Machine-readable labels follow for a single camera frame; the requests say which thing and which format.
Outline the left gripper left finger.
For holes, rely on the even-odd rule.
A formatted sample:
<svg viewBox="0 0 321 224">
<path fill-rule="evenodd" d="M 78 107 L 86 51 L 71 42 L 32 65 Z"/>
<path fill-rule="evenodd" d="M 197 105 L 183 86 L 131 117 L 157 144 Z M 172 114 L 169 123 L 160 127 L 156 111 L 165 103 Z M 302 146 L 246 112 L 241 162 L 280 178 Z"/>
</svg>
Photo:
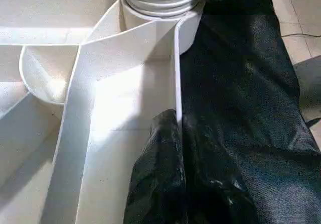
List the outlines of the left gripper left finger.
<svg viewBox="0 0 321 224">
<path fill-rule="evenodd" d="M 123 223 L 187 223 L 186 179 L 174 109 L 155 116 L 131 174 Z"/>
</svg>

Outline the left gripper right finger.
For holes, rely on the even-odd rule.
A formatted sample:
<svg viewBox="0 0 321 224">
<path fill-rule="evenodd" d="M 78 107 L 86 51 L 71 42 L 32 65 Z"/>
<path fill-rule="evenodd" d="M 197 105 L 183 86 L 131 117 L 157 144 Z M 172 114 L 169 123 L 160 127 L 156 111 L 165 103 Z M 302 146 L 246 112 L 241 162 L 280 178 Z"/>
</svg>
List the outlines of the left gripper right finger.
<svg viewBox="0 0 321 224">
<path fill-rule="evenodd" d="M 258 223 L 239 169 L 210 126 L 184 116 L 182 127 L 189 223 Z"/>
</svg>

